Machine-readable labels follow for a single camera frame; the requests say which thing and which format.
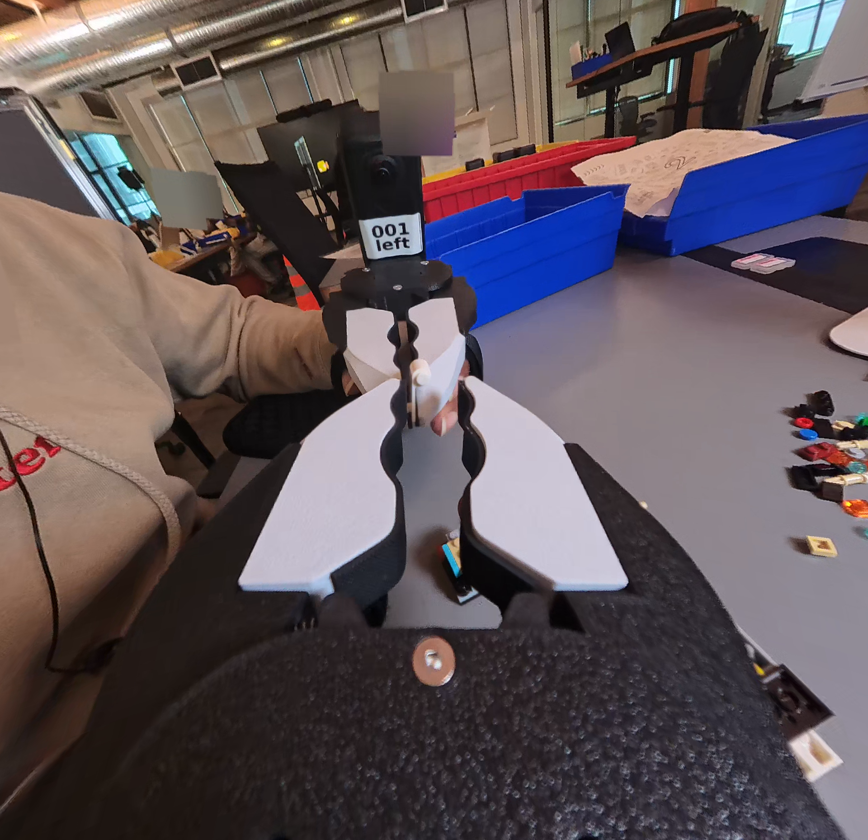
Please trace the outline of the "beige hoodie drawstring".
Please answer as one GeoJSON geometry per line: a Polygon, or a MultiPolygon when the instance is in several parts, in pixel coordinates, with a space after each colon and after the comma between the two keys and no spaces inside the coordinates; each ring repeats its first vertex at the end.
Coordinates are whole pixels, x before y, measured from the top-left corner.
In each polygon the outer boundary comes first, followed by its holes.
{"type": "Polygon", "coordinates": [[[103,455],[103,453],[93,448],[89,448],[71,440],[58,430],[45,427],[25,415],[12,411],[5,405],[1,405],[1,418],[2,421],[14,425],[19,429],[45,436],[50,442],[75,452],[81,458],[114,472],[138,487],[139,490],[150,498],[159,509],[162,518],[165,521],[168,537],[168,553],[171,556],[177,554],[182,544],[183,530],[175,505],[170,498],[164,494],[160,488],[156,487],[147,477],[141,475],[134,468],[129,467],[112,457],[103,455]]]}

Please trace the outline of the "person's left forearm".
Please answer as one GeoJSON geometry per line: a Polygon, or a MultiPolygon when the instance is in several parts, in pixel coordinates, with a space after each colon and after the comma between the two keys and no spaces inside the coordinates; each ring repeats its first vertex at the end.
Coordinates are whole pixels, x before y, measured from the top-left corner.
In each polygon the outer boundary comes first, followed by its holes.
{"type": "Polygon", "coordinates": [[[154,335],[171,387],[237,402],[333,390],[336,348],[320,311],[302,311],[230,285],[176,278],[179,297],[154,335]]]}

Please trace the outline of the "grey red lego beam frame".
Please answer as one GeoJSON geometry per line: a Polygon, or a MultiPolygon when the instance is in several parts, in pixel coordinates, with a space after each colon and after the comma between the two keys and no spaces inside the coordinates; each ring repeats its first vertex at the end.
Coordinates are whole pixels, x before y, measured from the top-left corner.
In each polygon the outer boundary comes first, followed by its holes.
{"type": "Polygon", "coordinates": [[[741,637],[792,755],[806,780],[816,783],[843,764],[818,732],[833,716],[832,711],[786,665],[774,660],[746,633],[741,632],[741,637]]]}

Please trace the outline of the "white wooden book stand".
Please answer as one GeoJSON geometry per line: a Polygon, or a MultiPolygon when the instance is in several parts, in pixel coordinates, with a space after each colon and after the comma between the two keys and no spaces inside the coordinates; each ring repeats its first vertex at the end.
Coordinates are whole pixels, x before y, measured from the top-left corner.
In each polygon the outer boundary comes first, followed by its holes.
{"type": "Polygon", "coordinates": [[[832,328],[829,342],[849,354],[867,358],[867,325],[868,309],[864,308],[832,328]]]}

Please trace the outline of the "black floor lamp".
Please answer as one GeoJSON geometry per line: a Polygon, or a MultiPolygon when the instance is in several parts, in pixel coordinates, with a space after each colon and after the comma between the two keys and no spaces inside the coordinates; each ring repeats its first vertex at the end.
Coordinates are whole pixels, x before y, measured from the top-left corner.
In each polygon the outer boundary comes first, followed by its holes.
{"type": "Polygon", "coordinates": [[[546,142],[552,144],[555,142],[555,120],[554,120],[554,96],[552,83],[552,47],[551,47],[551,15],[550,15],[550,0],[541,0],[542,9],[542,30],[543,30],[543,60],[544,60],[544,80],[545,80],[545,105],[546,105],[546,121],[545,121],[545,138],[546,142]]]}

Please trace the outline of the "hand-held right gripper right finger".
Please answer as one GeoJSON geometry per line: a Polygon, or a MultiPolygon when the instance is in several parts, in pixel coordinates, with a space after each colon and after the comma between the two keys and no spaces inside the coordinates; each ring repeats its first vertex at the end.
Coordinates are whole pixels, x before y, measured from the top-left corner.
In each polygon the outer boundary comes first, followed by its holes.
{"type": "Polygon", "coordinates": [[[468,466],[470,536],[495,563],[550,591],[620,591],[623,570],[565,442],[524,406],[478,378],[465,440],[482,444],[468,466]]]}

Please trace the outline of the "wooden standing desk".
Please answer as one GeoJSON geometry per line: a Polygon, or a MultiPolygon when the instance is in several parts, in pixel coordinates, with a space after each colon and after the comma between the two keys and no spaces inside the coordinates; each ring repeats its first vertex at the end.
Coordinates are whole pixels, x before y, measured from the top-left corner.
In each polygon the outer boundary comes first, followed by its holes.
{"type": "Polygon", "coordinates": [[[699,104],[693,104],[689,100],[695,54],[710,50],[714,45],[741,31],[742,28],[757,27],[759,20],[757,15],[750,15],[748,21],[735,20],[680,36],[671,41],[658,42],[651,47],[602,64],[595,71],[586,71],[582,75],[577,75],[567,84],[567,88],[574,88],[579,99],[588,98],[600,92],[605,93],[603,137],[613,139],[615,136],[616,91],[622,86],[649,74],[656,65],[678,60],[679,70],[673,131],[683,131],[688,125],[691,109],[699,106],[699,104]]]}

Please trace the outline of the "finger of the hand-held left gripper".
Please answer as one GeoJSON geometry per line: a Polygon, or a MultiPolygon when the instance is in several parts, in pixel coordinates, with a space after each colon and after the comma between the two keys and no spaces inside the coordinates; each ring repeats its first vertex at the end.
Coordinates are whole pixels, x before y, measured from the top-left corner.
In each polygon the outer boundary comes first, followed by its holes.
{"type": "Polygon", "coordinates": [[[458,327],[454,299],[439,298],[418,303],[407,312],[406,393],[407,426],[429,425],[431,418],[449,400],[465,360],[465,335],[458,327]],[[430,384],[414,388],[410,362],[426,360],[431,369],[430,384]]]}
{"type": "Polygon", "coordinates": [[[344,363],[359,393],[365,394],[389,380],[403,381],[396,358],[400,340],[390,335],[397,322],[393,313],[370,307],[350,310],[345,316],[344,363]]]}

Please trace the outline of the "person's left hand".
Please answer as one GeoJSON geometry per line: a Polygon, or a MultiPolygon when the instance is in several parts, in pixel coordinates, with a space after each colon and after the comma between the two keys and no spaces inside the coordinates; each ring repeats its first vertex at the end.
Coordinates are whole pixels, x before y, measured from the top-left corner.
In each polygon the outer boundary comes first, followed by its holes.
{"type": "Polygon", "coordinates": [[[465,359],[459,371],[457,383],[449,400],[430,420],[430,429],[443,437],[458,423],[458,394],[461,382],[470,375],[470,362],[465,359]]]}

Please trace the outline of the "small tan grey lego assembly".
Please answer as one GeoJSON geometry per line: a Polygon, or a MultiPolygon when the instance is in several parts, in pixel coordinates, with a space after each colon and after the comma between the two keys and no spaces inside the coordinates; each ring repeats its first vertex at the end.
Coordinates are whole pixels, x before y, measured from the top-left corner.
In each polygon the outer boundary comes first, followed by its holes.
{"type": "Polygon", "coordinates": [[[479,596],[464,573],[461,562],[460,529],[453,529],[445,536],[440,546],[439,557],[441,565],[459,605],[465,605],[479,596]]]}

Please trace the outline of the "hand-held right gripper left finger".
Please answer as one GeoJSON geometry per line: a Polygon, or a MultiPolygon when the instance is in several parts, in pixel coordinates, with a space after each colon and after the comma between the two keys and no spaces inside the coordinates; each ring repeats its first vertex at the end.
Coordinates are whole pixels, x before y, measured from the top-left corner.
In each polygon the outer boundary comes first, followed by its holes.
{"type": "Polygon", "coordinates": [[[315,428],[255,542],[247,592],[388,593],[406,566],[397,481],[406,426],[404,385],[384,381],[315,428]]]}

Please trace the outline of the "black desk mat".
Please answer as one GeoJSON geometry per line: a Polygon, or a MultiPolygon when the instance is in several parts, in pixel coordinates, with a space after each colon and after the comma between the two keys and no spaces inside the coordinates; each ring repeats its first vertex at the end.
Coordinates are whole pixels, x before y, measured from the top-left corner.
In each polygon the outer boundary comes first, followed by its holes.
{"type": "Polygon", "coordinates": [[[795,265],[769,274],[739,270],[732,262],[750,251],[721,246],[693,250],[686,257],[851,315],[867,307],[866,245],[838,238],[810,237],[760,253],[794,260],[795,265]]]}

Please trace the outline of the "scatter of small colourful pieces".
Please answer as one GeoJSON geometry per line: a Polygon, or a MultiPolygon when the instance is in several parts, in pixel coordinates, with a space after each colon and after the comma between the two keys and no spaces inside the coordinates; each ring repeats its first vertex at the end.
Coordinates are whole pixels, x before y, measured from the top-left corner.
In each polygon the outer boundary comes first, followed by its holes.
{"type": "Polygon", "coordinates": [[[828,390],[815,390],[788,412],[797,463],[787,468],[793,488],[867,519],[867,415],[840,415],[828,390]]]}

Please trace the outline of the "red plastic storage bin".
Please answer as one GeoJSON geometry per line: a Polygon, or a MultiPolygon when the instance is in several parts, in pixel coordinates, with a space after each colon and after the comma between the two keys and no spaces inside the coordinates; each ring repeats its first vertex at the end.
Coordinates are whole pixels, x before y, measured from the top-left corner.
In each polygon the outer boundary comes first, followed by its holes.
{"type": "Polygon", "coordinates": [[[524,192],[581,185],[573,168],[597,156],[631,148],[635,136],[576,141],[510,160],[432,179],[423,184],[425,223],[524,192]]]}

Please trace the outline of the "black computer monitor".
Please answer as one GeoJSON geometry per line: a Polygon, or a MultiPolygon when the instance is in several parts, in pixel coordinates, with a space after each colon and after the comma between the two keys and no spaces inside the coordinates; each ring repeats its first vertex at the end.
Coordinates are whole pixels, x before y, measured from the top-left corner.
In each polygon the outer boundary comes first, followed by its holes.
{"type": "Polygon", "coordinates": [[[256,129],[266,158],[285,173],[296,192],[311,188],[306,162],[320,186],[337,190],[334,168],[342,124],[365,109],[355,99],[334,104],[322,99],[277,115],[276,121],[256,129]]]}

